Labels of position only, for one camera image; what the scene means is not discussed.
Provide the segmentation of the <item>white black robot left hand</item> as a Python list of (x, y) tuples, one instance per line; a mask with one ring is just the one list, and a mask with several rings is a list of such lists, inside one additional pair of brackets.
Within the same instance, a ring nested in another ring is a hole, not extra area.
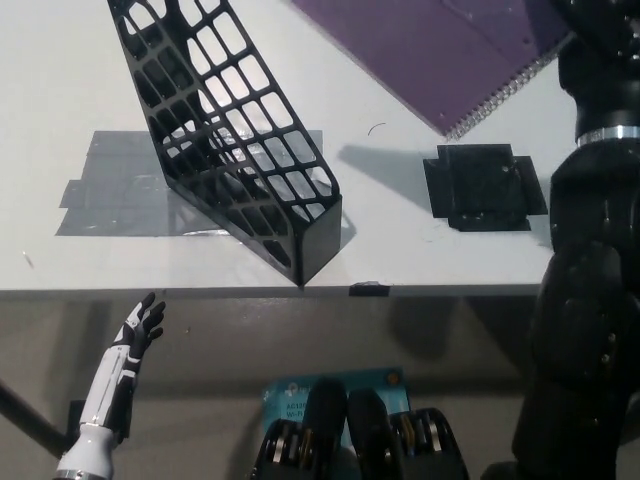
[(120, 444), (129, 437), (133, 397), (142, 359), (163, 334), (166, 303), (151, 292), (129, 313), (102, 356), (79, 423), (111, 431)]

